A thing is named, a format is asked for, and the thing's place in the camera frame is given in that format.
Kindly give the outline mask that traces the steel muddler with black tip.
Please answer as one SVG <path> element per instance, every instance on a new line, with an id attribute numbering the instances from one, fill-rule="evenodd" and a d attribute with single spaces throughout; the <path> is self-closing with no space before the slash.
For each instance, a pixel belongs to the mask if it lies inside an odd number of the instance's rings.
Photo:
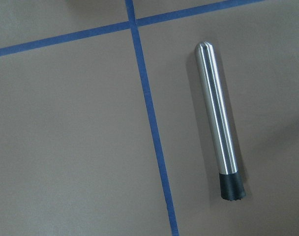
<path id="1" fill-rule="evenodd" d="M 246 192 L 238 169 L 213 45 L 199 43 L 195 56 L 218 164 L 221 197 L 227 201 L 241 200 Z"/>

